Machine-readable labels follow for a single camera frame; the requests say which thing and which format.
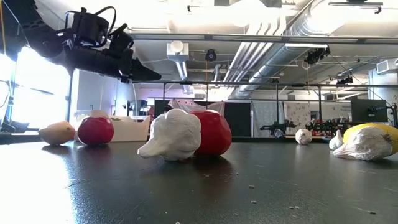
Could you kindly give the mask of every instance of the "window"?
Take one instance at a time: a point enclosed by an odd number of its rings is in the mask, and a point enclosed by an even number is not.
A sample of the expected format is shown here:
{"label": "window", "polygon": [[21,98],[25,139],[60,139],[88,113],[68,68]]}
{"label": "window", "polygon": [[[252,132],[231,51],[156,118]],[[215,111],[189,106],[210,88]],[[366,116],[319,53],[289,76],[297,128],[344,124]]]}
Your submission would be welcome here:
{"label": "window", "polygon": [[0,54],[0,127],[6,116],[9,97],[11,96],[11,76],[15,63],[7,56]]}
{"label": "window", "polygon": [[41,128],[65,120],[69,101],[67,70],[24,47],[18,54],[11,119]]}

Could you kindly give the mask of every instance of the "garlic bulb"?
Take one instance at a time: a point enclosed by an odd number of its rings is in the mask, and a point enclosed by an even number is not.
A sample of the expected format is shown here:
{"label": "garlic bulb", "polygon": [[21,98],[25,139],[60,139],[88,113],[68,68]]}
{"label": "garlic bulb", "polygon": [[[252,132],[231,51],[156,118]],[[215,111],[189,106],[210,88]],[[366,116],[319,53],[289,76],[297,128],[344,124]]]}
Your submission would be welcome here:
{"label": "garlic bulb", "polygon": [[353,132],[348,142],[333,152],[336,157],[366,161],[382,159],[391,154],[391,135],[371,126]]}
{"label": "garlic bulb", "polygon": [[343,145],[343,137],[341,137],[340,130],[336,131],[336,136],[329,142],[330,150],[336,150]]}
{"label": "garlic bulb", "polygon": [[189,158],[199,148],[201,124],[197,116],[181,109],[158,116],[150,126],[149,141],[138,149],[142,158],[162,156],[176,161]]}
{"label": "garlic bulb", "polygon": [[301,145],[306,145],[312,141],[312,134],[307,129],[300,129],[296,132],[296,141]]}

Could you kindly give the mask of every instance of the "monitor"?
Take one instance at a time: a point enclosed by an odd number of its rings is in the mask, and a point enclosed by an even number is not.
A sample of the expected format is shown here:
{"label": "monitor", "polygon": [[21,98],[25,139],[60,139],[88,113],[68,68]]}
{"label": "monitor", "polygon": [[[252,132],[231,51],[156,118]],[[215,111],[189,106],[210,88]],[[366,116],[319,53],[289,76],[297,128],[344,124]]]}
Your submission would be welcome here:
{"label": "monitor", "polygon": [[388,122],[385,100],[351,100],[353,122]]}

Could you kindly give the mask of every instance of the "red tomato toy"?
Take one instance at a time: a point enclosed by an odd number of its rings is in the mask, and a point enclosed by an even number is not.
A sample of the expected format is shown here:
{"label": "red tomato toy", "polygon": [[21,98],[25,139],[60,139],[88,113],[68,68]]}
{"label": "red tomato toy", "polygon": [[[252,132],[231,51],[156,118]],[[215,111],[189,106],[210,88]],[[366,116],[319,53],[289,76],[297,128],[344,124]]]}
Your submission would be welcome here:
{"label": "red tomato toy", "polygon": [[232,134],[228,122],[217,111],[196,110],[191,111],[196,115],[201,124],[201,143],[196,155],[219,156],[231,146]]}
{"label": "red tomato toy", "polygon": [[77,130],[79,140],[89,146],[109,143],[113,134],[112,121],[105,117],[85,118]]}

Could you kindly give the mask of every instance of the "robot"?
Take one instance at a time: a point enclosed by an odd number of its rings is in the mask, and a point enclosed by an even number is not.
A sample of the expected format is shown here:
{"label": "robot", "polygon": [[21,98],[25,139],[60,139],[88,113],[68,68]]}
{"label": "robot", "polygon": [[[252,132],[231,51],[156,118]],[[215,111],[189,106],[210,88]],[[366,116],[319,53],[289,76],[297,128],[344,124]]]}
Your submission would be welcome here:
{"label": "robot", "polygon": [[[114,10],[109,22],[100,17],[106,10]],[[37,12],[34,0],[3,0],[4,34],[7,56],[17,60],[23,46],[30,46],[52,63],[63,65],[70,74],[74,69],[115,77],[124,83],[159,80],[161,75],[132,59],[132,37],[123,30],[127,24],[113,29],[116,10],[112,6],[96,13],[85,8],[80,12],[65,13],[65,27],[54,30]],[[68,18],[73,22],[68,26]],[[0,35],[0,53],[4,53],[3,35]],[[103,48],[109,42],[109,48]]]}

